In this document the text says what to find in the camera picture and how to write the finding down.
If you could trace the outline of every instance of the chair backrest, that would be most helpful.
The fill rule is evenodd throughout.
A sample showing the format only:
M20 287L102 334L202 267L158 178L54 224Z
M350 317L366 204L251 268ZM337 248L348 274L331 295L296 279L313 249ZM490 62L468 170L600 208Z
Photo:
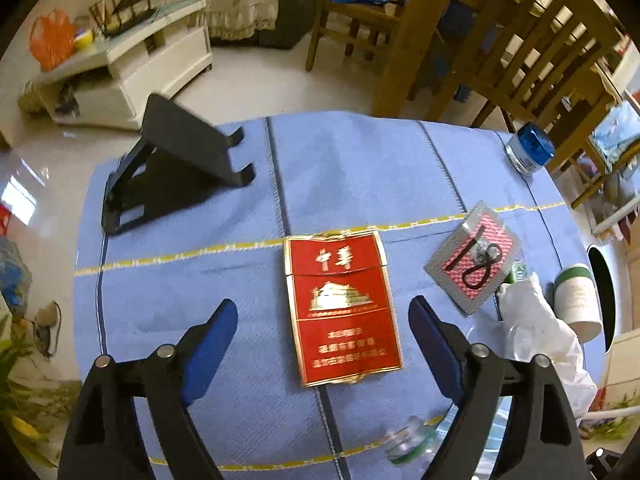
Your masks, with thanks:
M574 88L575 76L589 70L620 40L594 0L547 2L543 6L540 0L485 0L452 63L454 71L478 76L496 94L507 97L512 107L544 125L553 120L560 99ZM491 51L480 56L495 23L502 26L499 35ZM513 48L513 38L522 43L503 67L501 60L510 56L507 47ZM518 73L524 76L514 81Z

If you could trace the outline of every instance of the beige lace fabric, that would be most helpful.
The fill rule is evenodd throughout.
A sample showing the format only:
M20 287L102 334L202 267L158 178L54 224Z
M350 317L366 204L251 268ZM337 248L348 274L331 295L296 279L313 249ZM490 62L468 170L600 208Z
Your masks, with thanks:
M152 0L154 6L180 0ZM222 40L244 40L256 30L273 30L278 0L205 0L209 35Z

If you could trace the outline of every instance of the blue lid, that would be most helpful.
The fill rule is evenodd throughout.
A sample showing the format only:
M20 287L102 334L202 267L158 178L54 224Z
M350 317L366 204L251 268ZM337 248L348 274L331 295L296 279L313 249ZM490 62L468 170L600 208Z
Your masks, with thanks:
M518 130L518 139L527 155L544 166L554 156L555 148L546 132L534 123L527 123Z

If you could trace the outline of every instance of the white plastic bag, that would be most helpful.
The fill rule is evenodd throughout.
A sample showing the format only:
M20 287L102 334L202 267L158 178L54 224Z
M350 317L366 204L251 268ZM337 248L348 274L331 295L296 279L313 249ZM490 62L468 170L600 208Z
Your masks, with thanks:
M535 272L498 291L500 313L506 330L505 357L531 361L535 354L547 355L556 368L575 418L583 416L598 388L582 367L578 336L567 323L556 318L546 302Z

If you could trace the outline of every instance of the white coffee table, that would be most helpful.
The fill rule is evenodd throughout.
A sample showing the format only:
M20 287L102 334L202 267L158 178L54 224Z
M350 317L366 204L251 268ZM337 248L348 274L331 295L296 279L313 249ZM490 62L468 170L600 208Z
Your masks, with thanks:
M205 6L204 0L161 6L127 32L40 74L34 90L58 124L139 130L149 94L172 97L212 65Z

